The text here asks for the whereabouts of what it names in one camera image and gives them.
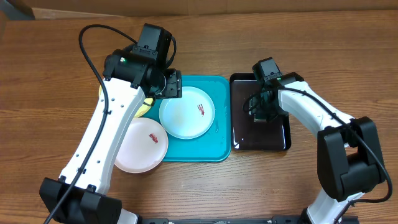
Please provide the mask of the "yellow-green plate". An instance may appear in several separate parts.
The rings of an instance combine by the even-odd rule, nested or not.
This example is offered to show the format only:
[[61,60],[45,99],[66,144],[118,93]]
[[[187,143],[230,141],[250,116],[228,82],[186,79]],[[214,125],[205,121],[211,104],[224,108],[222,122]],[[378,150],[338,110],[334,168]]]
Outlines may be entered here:
[[100,121],[105,112],[108,113],[106,121],[116,123],[138,118],[147,113],[155,100],[148,100],[141,87],[130,87],[130,84],[105,83],[107,96],[104,91],[99,94],[98,103],[93,113],[93,118]]

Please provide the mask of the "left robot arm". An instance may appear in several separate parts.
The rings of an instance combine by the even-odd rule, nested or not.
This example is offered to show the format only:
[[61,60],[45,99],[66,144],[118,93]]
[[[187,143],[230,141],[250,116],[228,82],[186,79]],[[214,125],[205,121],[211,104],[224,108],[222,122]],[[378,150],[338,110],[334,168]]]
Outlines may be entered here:
[[180,98],[182,75],[172,68],[175,37],[145,24],[140,38],[109,54],[96,72],[102,92],[73,157],[39,194],[59,223],[141,223],[142,218],[108,196],[113,166],[127,129],[145,99]]

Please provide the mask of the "green and yellow sponge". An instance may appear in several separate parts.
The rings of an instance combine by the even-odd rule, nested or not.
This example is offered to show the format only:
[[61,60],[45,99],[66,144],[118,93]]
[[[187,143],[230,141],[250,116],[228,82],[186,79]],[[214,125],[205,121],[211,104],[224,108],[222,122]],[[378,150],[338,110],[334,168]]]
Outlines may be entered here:
[[254,115],[254,122],[267,122],[268,115],[266,114],[255,114]]

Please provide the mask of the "light blue plate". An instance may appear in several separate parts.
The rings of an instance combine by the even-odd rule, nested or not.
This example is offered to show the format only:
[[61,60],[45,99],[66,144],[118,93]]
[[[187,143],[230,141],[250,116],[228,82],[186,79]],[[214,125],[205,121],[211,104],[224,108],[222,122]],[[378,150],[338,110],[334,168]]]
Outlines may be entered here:
[[203,90],[184,86],[181,98],[165,99],[159,108],[164,129],[179,139],[194,139],[205,134],[213,124],[215,105]]

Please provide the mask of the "white pink plate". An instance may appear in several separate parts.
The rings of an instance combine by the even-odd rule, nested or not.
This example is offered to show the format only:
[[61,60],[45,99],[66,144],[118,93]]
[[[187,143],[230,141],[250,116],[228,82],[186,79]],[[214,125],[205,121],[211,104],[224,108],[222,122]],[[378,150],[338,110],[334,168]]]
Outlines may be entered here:
[[168,146],[168,135],[158,122],[149,118],[134,118],[114,165],[132,174],[148,172],[162,162]]

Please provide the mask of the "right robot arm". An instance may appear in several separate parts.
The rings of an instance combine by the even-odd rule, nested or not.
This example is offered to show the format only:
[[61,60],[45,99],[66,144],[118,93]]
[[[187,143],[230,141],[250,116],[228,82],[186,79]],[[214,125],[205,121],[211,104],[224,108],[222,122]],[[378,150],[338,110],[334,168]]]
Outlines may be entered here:
[[357,223],[344,214],[357,203],[383,203],[393,193],[374,122],[354,118],[318,96],[297,73],[284,75],[269,57],[253,65],[261,89],[243,110],[270,121],[292,114],[317,139],[317,176],[321,191],[292,223]]

